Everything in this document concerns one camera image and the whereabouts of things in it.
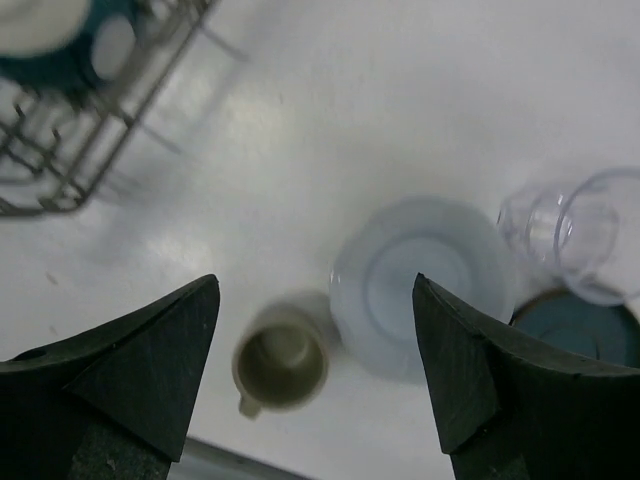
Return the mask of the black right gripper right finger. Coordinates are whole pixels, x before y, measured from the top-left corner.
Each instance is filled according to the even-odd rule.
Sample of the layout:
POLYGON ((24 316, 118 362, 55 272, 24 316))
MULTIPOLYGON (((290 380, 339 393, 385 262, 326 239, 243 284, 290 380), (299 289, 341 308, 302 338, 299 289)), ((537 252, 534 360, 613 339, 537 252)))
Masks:
POLYGON ((639 372, 549 346, 418 275, 417 343, 458 479, 635 479, 639 372))

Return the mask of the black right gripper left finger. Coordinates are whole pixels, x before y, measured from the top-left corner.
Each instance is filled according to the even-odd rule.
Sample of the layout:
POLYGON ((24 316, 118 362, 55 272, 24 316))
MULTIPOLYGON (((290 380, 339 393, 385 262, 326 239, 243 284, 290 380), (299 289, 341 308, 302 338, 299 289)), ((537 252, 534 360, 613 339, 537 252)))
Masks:
POLYGON ((164 479, 182 455, 220 307, 214 275, 1 365, 5 479, 164 479))

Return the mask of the beige ceramic mug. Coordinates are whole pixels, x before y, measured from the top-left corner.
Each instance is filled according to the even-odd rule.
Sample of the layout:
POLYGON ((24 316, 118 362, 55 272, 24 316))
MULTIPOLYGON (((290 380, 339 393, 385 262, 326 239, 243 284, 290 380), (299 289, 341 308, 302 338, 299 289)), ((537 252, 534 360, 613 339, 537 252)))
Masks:
POLYGON ((263 411, 284 413, 311 402, 327 380, 335 341, 326 294, 300 291, 266 305, 233 354, 239 413, 255 419, 263 411))

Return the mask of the teal and cream bowl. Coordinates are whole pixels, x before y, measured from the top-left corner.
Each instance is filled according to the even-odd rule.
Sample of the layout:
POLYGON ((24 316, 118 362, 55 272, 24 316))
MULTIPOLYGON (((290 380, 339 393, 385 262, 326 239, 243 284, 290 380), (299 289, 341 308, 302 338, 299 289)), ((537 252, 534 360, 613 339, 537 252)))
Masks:
POLYGON ((136 49, 136 1, 3 1, 1 76, 33 89, 114 81, 136 49))

